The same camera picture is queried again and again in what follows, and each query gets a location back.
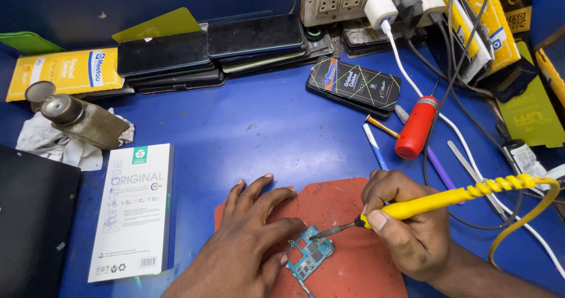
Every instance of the screen protector box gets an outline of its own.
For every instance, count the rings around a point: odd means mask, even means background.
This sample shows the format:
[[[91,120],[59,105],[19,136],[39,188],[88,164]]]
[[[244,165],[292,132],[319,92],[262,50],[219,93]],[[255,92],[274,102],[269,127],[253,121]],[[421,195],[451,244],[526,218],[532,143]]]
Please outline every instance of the screen protector box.
[[[320,56],[307,82],[344,99],[392,111],[402,81],[390,74]]]
[[[174,151],[166,143],[110,152],[89,283],[167,269]]]

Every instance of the phone screen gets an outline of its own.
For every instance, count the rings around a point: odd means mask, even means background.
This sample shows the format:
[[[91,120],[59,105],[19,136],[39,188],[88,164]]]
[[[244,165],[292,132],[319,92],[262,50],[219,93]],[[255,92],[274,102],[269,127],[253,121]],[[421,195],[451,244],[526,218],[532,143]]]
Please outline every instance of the phone screen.
[[[304,43],[300,19],[294,14],[219,23],[208,27],[208,54],[212,58],[237,56]]]
[[[210,62],[205,31],[122,42],[117,74],[133,76]]]

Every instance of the blue circuit board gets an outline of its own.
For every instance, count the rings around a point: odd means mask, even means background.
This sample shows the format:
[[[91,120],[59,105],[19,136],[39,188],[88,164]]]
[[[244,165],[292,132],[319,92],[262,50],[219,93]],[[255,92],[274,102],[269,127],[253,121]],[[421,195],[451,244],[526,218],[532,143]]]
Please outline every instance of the blue circuit board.
[[[290,244],[290,249],[286,254],[290,253],[294,248],[297,248],[302,253],[302,258],[296,263],[292,264],[290,261],[286,263],[286,268],[290,269],[294,278],[296,278],[302,288],[308,293],[308,296],[313,298],[314,296],[310,291],[304,286],[304,280],[312,274],[318,266],[324,261],[324,259],[330,257],[333,254],[333,244],[331,240],[325,238],[310,240],[309,238],[318,234],[318,228],[315,225],[310,226],[305,231],[300,232],[300,237],[296,240],[288,240]],[[304,248],[298,246],[298,242],[303,240],[306,243]]]

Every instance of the finger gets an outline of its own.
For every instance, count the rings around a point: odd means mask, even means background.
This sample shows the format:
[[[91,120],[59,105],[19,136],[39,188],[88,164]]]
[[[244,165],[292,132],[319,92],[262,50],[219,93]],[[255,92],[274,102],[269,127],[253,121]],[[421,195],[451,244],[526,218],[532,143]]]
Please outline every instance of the finger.
[[[296,196],[296,190],[294,188],[278,188],[268,192],[263,193],[259,199],[253,204],[252,210],[254,216],[258,217],[263,223],[267,220],[269,214],[273,208],[280,202],[286,200],[287,198],[293,198]]]
[[[299,218],[282,218],[268,224],[265,226],[263,237],[259,242],[259,250],[264,252],[282,239],[305,229],[308,229],[308,227]]]
[[[261,190],[271,183],[273,180],[273,174],[267,173],[261,178],[253,181],[241,194],[236,203],[236,208],[234,212],[244,212],[247,213],[249,209],[253,206],[255,198],[259,195]]]
[[[265,286],[265,297],[269,296],[275,284],[275,280],[277,280],[277,276],[279,275],[280,268],[284,266],[287,261],[288,257],[286,257],[285,253],[276,253],[263,263],[260,278]]]
[[[419,254],[425,251],[412,229],[386,212],[372,211],[367,220],[373,231],[390,250],[397,264],[402,265],[402,261],[411,260],[415,255],[419,257]]]
[[[392,170],[367,191],[366,213],[382,208],[385,201],[406,202],[426,195],[418,183],[404,173]]]
[[[369,176],[369,182],[367,183],[367,185],[363,189],[363,192],[361,193],[361,201],[363,201],[363,204],[367,203],[367,196],[368,196],[369,190],[371,190],[371,188],[373,186],[375,186],[375,184],[377,184],[377,182],[382,180],[386,176],[387,173],[388,173],[388,170],[373,170],[373,171],[371,171],[371,175]]]
[[[222,220],[225,218],[230,218],[233,214],[234,208],[236,208],[237,199],[240,197],[241,191],[244,189],[245,181],[240,179],[235,186],[232,187],[228,198],[225,200],[224,215]]]

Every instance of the blue workbench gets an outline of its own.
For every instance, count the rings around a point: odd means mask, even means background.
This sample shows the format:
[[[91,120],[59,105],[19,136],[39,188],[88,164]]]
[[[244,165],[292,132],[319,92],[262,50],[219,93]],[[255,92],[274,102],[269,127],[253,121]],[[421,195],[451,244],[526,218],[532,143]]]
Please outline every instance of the blue workbench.
[[[421,51],[433,61],[427,48]],[[408,49],[400,49],[399,52],[414,82],[424,94],[430,93],[437,77]],[[344,54],[342,60],[402,77],[391,51],[353,60]],[[135,123],[134,143],[126,145],[126,148],[159,143],[175,146],[169,269],[158,275],[140,277],[140,286],[134,279],[87,283],[108,160],[106,151],[102,170],[83,172],[60,295],[158,297],[190,265],[212,235],[214,209],[240,178],[250,183],[272,172],[275,175],[273,188],[294,186],[300,191],[309,183],[368,177],[371,170],[377,169],[377,160],[362,129],[365,115],[307,92],[305,81],[309,72],[310,66],[303,66],[227,80],[225,85],[216,88],[147,96],[136,94],[99,103],[106,108],[114,107],[118,115]],[[441,81],[435,95],[441,97],[445,89],[446,83]],[[494,128],[496,121],[488,106],[472,94],[460,93],[471,114],[498,137]],[[417,98],[402,78],[398,103],[410,111]],[[0,112],[21,109],[19,106],[7,109],[5,105],[11,104],[2,105]],[[504,158],[451,98],[443,113],[466,137],[477,166],[485,177],[511,174]],[[0,122],[4,128],[9,123]],[[385,124],[396,130],[402,127],[394,114]],[[394,153],[393,138],[377,128],[372,130],[388,166],[400,169],[423,183],[422,157],[401,159]],[[431,142],[435,154],[456,186],[473,184],[448,148],[448,140],[463,151],[455,133],[444,122],[438,121]],[[428,169],[431,185],[444,190],[445,186],[433,167],[430,165]],[[504,192],[499,198],[513,208],[515,194]],[[532,209],[537,202],[537,199],[524,196],[520,215]],[[500,224],[498,216],[482,199],[468,201],[464,206],[452,206],[451,210],[475,224]],[[565,264],[563,222],[555,210],[548,208],[531,226]],[[451,235],[455,241],[483,258],[486,258],[497,234],[497,231],[479,231],[451,220]],[[495,260],[505,271],[554,292],[565,293],[565,280],[541,245],[525,229],[519,229],[505,239],[496,251]],[[407,277],[405,282],[410,297],[438,294],[424,283]]]

